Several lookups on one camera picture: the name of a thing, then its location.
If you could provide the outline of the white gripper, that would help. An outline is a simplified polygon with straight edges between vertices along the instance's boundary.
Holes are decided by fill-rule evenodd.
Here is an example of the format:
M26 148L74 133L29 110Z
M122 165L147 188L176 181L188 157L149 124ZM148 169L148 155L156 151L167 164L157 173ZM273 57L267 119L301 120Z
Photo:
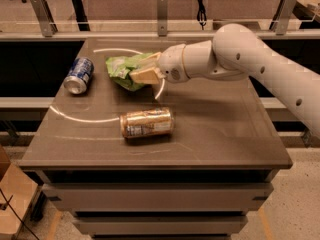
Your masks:
M137 63L137 70L129 73L130 78L139 84L159 84L164 78L170 83L187 82L189 77L183 64L185 44L171 46L165 51L153 53Z

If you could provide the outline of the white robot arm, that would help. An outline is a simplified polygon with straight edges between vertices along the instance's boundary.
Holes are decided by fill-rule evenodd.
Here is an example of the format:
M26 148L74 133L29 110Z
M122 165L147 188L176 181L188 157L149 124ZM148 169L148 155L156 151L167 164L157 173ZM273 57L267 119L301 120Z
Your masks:
M180 44L138 62L136 83L192 78L240 80L251 76L280 100L313 135L320 136L320 75L280 55L243 25L222 26L209 41Z

